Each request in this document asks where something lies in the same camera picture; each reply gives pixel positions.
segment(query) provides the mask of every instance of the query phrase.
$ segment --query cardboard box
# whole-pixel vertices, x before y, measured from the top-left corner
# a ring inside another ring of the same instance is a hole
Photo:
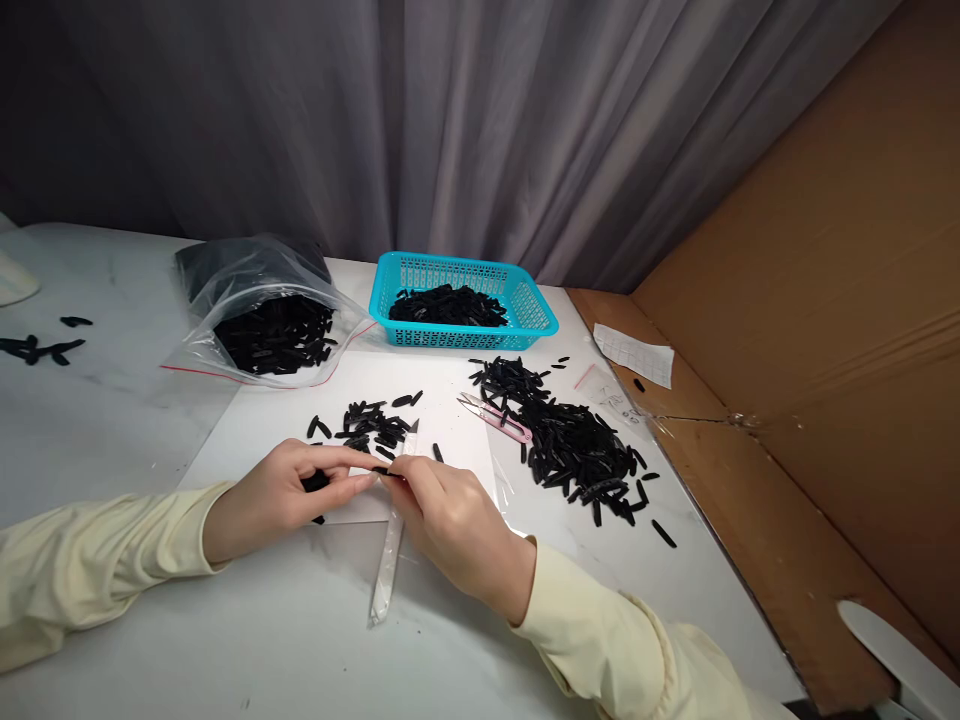
[[[677,350],[673,390],[615,371],[824,713],[895,689],[841,599],[960,680],[957,37],[904,4],[631,296],[569,291]]]

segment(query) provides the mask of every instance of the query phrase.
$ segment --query ziplock bag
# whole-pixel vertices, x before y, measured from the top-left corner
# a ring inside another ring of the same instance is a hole
[[[271,235],[211,240],[175,256],[178,282],[189,302],[193,329],[167,358],[172,370],[221,375],[247,385],[301,388],[327,380],[351,338],[374,324],[373,318],[332,284],[319,252],[305,257]],[[224,320],[256,310],[274,298],[302,295],[334,311],[326,337],[337,342],[319,366],[292,375],[256,375],[237,367],[217,338]]]

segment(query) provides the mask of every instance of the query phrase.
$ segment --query hand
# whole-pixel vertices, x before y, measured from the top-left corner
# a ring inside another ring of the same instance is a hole
[[[381,463],[350,448],[284,440],[210,508],[203,526],[207,562],[224,562],[259,550],[345,505],[377,480],[376,473],[349,477],[350,468],[372,470]],[[330,484],[307,493],[300,478],[317,470],[326,473]]]
[[[401,455],[382,477],[414,544],[460,590],[514,625],[527,614],[537,548],[507,527],[469,470]]]

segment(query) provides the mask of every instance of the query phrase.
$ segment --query right hand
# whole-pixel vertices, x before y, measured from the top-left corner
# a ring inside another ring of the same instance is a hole
[[[520,625],[537,548],[515,535],[469,470],[401,455],[382,476],[417,548],[461,591]]]

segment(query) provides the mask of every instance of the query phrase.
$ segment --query left hand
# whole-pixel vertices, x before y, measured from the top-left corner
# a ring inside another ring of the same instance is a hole
[[[383,461],[346,447],[284,440],[221,495],[203,526],[203,554],[214,564],[272,545],[318,515],[345,505],[369,489],[376,473],[349,476],[351,467],[372,470]],[[304,492],[301,478],[323,470],[330,484]]]

